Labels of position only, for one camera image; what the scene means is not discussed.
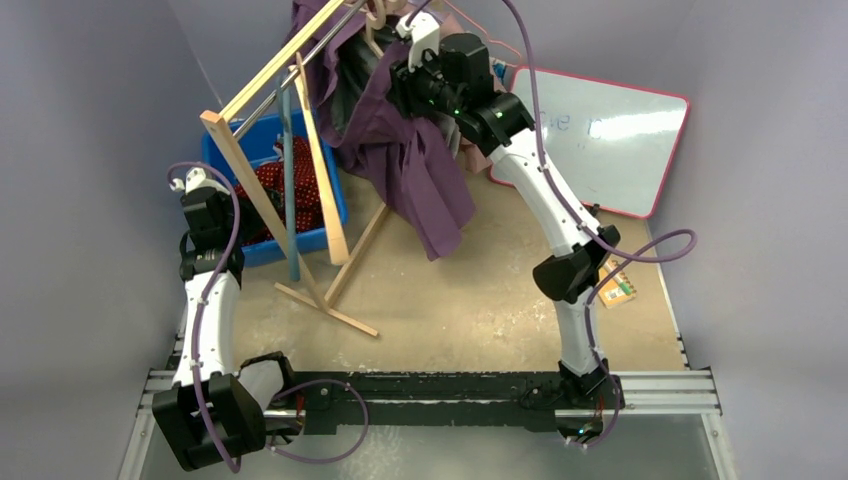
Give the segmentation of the orange card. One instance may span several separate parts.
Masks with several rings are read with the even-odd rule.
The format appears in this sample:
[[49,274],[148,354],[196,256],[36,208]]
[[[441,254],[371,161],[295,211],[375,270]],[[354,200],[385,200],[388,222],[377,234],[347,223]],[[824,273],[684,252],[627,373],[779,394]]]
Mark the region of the orange card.
[[603,284],[598,298],[607,309],[615,308],[636,297],[637,290],[619,263],[614,259],[607,260],[599,270]]

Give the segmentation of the pink garment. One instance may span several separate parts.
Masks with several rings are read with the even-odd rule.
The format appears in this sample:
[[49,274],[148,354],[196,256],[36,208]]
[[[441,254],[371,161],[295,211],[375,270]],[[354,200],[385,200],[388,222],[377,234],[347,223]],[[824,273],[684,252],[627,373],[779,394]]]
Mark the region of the pink garment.
[[[443,1],[431,1],[425,11],[435,16],[443,37],[449,34],[471,33],[447,10]],[[473,146],[466,138],[460,140],[457,153],[463,156],[462,165],[470,173],[477,174],[492,166],[492,162],[481,153],[480,149]]]

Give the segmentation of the purple shirt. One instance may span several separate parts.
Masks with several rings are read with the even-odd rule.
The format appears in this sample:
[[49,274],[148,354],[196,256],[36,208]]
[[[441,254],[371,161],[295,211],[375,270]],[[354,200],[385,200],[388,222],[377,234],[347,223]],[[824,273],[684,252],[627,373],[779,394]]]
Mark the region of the purple shirt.
[[392,102],[390,68],[408,49],[389,30],[377,57],[357,13],[306,67],[321,138],[347,173],[371,182],[416,231],[430,260],[452,254],[475,205],[456,161],[459,131],[441,116],[406,118]]

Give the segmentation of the blue plastic bin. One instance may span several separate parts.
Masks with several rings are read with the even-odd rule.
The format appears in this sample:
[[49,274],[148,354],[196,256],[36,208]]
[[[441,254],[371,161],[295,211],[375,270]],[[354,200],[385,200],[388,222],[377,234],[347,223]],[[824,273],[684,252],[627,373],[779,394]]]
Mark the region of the blue plastic bin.
[[[309,253],[326,249],[327,239],[306,128],[299,111],[294,111],[292,114],[292,128],[295,150],[294,184],[297,247],[301,253]],[[279,163],[279,154],[275,150],[275,144],[281,135],[282,123],[279,116],[270,114],[260,118],[239,141],[239,144],[249,164],[256,171],[260,183],[264,188],[271,191],[272,202],[275,204],[278,213],[283,216],[285,209],[280,202],[284,192],[284,174],[282,165]],[[340,221],[345,224],[348,221],[348,208],[339,180],[334,151],[326,142],[322,142],[321,147]],[[239,197],[247,198],[235,174],[208,134],[204,134],[201,140],[201,161],[226,175],[236,188]],[[251,240],[244,241],[242,249],[245,255],[245,265],[248,267],[258,267],[284,258],[282,250],[267,229]]]

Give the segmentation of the whiteboard with pink frame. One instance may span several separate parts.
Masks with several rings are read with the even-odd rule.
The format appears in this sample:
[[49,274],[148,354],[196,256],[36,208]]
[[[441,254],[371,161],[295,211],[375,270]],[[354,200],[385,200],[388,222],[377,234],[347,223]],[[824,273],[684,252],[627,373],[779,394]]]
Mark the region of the whiteboard with pink frame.
[[510,91],[540,111],[546,162],[579,200],[635,218],[654,214],[690,112],[685,97],[527,67]]

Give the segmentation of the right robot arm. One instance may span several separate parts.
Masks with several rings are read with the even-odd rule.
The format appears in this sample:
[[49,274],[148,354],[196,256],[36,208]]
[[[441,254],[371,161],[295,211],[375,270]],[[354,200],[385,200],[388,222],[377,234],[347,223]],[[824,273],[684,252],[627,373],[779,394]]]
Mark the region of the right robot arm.
[[407,31],[399,39],[409,48],[407,59],[391,67],[399,111],[452,118],[462,136],[507,176],[542,227],[552,254],[532,275],[557,313],[564,399],[584,407],[600,392],[619,393],[592,320],[607,249],[621,239],[618,229],[600,224],[543,159],[534,120],[520,98],[495,88],[488,50],[477,36]]

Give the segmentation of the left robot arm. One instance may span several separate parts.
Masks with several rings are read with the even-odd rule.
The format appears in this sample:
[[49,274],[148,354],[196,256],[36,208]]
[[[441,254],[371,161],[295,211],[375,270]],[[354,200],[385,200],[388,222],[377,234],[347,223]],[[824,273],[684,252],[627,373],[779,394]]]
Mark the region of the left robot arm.
[[180,467],[194,471],[224,460],[218,443],[233,460],[261,450],[265,410],[292,405],[298,382],[281,352],[234,360],[244,255],[228,245],[235,220],[230,193],[210,181],[187,188],[180,203],[188,223],[179,245],[186,340],[172,384],[154,395],[152,412]]

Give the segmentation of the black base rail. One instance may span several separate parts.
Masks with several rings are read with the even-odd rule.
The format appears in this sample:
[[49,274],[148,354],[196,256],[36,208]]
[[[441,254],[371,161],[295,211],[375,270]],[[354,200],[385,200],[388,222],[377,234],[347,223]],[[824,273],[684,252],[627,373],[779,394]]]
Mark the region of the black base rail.
[[266,430],[330,435],[342,425],[518,427],[590,444],[625,415],[716,413],[708,370],[621,372],[617,394],[574,397],[560,373],[293,371],[264,412]]

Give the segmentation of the wooden clothes rack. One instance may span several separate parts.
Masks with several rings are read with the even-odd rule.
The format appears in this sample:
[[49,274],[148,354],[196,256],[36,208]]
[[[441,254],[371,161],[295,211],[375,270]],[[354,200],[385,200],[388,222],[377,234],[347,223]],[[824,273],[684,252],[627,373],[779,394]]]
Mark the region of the wooden clothes rack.
[[[304,72],[304,67],[307,63],[314,60],[316,55],[325,48],[329,41],[365,7],[366,3],[364,1],[350,3],[344,0],[333,0],[326,2],[312,19],[291,40],[280,48],[226,106],[222,107],[217,113],[209,110],[204,111],[200,114],[200,121],[214,140],[230,169],[236,175],[237,180],[247,193],[253,206],[257,209],[261,219],[274,236],[288,262],[298,263],[300,279],[306,286],[308,293],[304,295],[280,283],[274,285],[275,289],[291,297],[294,301],[311,307],[362,333],[376,338],[379,336],[379,332],[376,329],[336,310],[333,304],[338,297],[340,289],[345,284],[346,275],[350,273],[355,265],[357,256],[367,248],[370,242],[369,235],[371,228],[380,223],[381,219],[385,216],[387,208],[382,206],[378,209],[360,241],[350,251],[338,215],[326,162],[321,153],[320,137],[317,133],[311,111]],[[285,69],[289,69],[290,73],[285,77],[279,88],[283,90],[290,86],[290,84],[294,84],[296,87],[307,138],[310,143],[316,181],[319,187],[328,252],[332,263],[341,267],[338,275],[333,280],[331,289],[327,292],[322,292],[318,289],[307,264],[301,255],[295,251],[297,245],[295,229],[285,227],[280,220],[278,212],[272,205],[271,200],[264,191],[254,169],[250,166],[239,144],[239,140],[252,128],[256,120],[270,108],[278,95],[276,93],[270,94],[244,120],[239,129],[233,131],[230,128],[230,122],[252,102],[253,98],[263,90],[268,82]]]

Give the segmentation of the blue-grey plastic hanger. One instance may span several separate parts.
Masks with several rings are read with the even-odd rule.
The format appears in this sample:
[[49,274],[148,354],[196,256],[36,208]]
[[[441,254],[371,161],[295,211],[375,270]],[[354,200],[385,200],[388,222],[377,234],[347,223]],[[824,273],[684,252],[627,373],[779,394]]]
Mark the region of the blue-grey plastic hanger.
[[284,181],[284,207],[285,207],[285,225],[287,229],[287,246],[289,248],[286,257],[289,263],[289,278],[292,282],[298,282],[301,279],[299,260],[297,259],[299,251],[297,245],[297,227],[296,227],[296,205],[295,205],[295,186],[294,186],[294,135],[291,122],[291,98],[287,88],[282,85],[283,80],[279,79],[276,85],[276,103],[278,114],[282,125],[282,145],[283,145],[283,181]]

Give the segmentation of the red polka dot skirt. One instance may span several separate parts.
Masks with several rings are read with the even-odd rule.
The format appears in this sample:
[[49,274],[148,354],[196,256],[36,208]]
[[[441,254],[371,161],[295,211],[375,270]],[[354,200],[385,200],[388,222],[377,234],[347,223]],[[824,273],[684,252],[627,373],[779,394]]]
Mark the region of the red polka dot skirt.
[[[295,230],[298,234],[324,225],[319,188],[313,165],[311,147],[305,136],[294,136],[292,191],[294,193]],[[286,220],[285,193],[288,175],[285,173],[281,155],[283,143],[279,134],[269,140],[249,141],[244,152],[250,161],[258,160],[254,172],[269,200],[282,221]],[[241,207],[240,238],[243,246],[270,241],[272,234],[267,226],[259,226],[261,218],[252,207],[249,197],[240,183],[234,184]]]

